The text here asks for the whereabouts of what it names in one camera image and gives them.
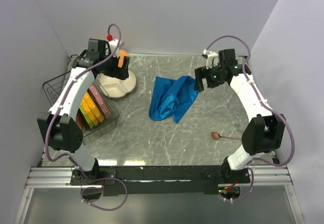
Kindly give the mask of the blue cloth napkin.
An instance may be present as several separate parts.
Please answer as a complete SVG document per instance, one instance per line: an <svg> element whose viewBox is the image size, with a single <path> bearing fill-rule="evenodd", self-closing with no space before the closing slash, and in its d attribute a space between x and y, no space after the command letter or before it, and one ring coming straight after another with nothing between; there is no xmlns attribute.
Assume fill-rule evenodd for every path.
<svg viewBox="0 0 324 224"><path fill-rule="evenodd" d="M179 123L198 96L195 79L189 75L178 79L156 77L149 107L149 118L161 121L172 117Z"/></svg>

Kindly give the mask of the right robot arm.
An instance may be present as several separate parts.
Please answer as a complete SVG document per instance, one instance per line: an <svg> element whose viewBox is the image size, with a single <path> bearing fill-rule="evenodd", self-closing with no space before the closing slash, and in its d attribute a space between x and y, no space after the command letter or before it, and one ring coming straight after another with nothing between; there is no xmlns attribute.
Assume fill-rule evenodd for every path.
<svg viewBox="0 0 324 224"><path fill-rule="evenodd" d="M257 89L248 66L238 63L234 49L221 50L218 53L204 50L202 56L206 58L207 64L195 70L194 89L202 92L204 79L208 88L228 83L239 97L249 119L241 136L240 147L222 163L221 176L225 182L232 183L244 174L254 158L281 146L285 129L283 116L272 113Z"/></svg>

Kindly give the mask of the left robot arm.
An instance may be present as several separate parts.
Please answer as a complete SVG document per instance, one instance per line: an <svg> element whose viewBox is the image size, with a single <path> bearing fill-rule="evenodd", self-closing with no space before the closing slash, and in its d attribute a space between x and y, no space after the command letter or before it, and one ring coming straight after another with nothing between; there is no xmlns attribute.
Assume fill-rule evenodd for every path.
<svg viewBox="0 0 324 224"><path fill-rule="evenodd" d="M128 59L119 63L122 39L89 39L88 48L77 56L69 73L69 78L59 98L47 113L40 113L37 123L45 144L45 154L55 162L67 157L88 184L100 180L98 160L83 145L83 131L76 123L76 116L97 75L104 74L120 80L129 77Z"/></svg>

